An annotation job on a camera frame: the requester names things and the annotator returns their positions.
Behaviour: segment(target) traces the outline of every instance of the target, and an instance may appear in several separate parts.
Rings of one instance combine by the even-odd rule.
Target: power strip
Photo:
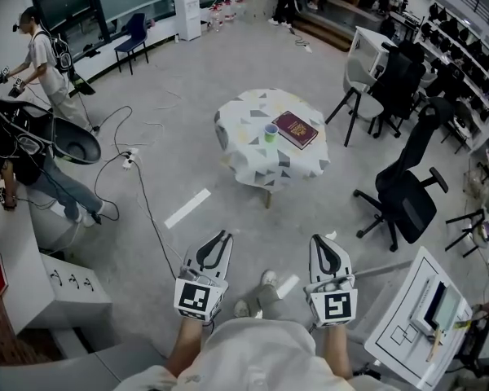
[[[132,147],[129,149],[130,156],[123,162],[123,169],[128,171],[132,167],[132,163],[136,160],[138,156],[139,149],[137,147]]]

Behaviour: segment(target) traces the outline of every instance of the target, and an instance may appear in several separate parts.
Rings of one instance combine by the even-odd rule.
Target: black pants
[[[274,20],[281,23],[292,24],[295,18],[295,0],[279,0],[275,9]]]

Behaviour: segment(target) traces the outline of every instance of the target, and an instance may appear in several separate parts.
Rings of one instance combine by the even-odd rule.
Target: green cup
[[[275,137],[279,133],[279,128],[277,125],[274,125],[273,123],[268,123],[266,126],[264,126],[264,140],[266,140],[268,143],[272,143],[275,141]]]

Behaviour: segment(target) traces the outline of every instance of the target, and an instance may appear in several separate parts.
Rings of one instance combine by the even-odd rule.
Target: patterned tablecloth
[[[280,134],[273,143],[264,139],[264,126],[286,111],[319,132],[302,150]],[[285,91],[245,91],[222,106],[214,121],[224,150],[222,162],[243,184],[275,192],[299,180],[321,175],[329,164],[322,113]]]

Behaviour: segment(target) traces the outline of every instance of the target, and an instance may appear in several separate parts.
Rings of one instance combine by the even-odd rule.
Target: paper cup
[[[279,133],[279,128],[273,123],[268,123],[264,126],[264,140],[268,143],[272,143],[275,140],[275,136]]]

